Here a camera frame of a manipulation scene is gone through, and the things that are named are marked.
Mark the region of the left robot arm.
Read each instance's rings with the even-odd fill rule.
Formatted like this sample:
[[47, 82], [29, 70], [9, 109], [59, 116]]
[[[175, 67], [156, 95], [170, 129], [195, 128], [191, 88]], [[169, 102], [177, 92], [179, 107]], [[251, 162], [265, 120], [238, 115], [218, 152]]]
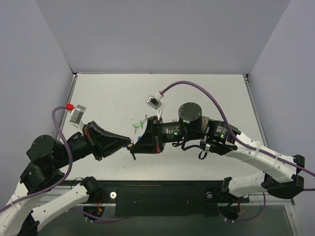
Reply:
[[30, 163], [8, 204], [0, 210], [2, 236], [35, 236], [48, 222], [84, 202], [101, 203], [105, 196], [94, 177], [85, 177], [67, 193], [38, 206], [38, 202], [66, 179], [61, 168], [92, 154], [96, 160], [128, 146], [131, 139], [103, 130], [94, 121], [83, 126], [65, 143], [41, 135], [27, 151]]

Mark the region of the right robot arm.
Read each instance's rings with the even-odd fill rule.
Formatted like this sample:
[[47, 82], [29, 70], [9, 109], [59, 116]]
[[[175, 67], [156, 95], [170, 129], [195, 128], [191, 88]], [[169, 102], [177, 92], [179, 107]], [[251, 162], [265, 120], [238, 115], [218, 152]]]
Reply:
[[268, 193], [280, 199], [292, 199], [304, 190], [304, 178], [299, 176], [299, 168], [305, 166], [305, 158], [300, 155], [271, 157], [271, 150], [258, 141], [253, 141], [236, 127], [230, 130], [220, 120], [202, 115], [201, 107], [193, 102], [183, 104], [178, 110], [179, 120], [164, 123], [157, 116], [149, 117], [143, 135], [135, 144], [127, 146], [130, 153], [158, 154], [165, 144], [171, 143], [183, 151], [190, 147], [188, 141], [199, 140], [193, 148], [201, 149], [200, 160], [208, 153], [235, 158], [260, 171], [244, 177], [226, 177], [220, 188], [220, 196], [225, 201], [247, 194]]

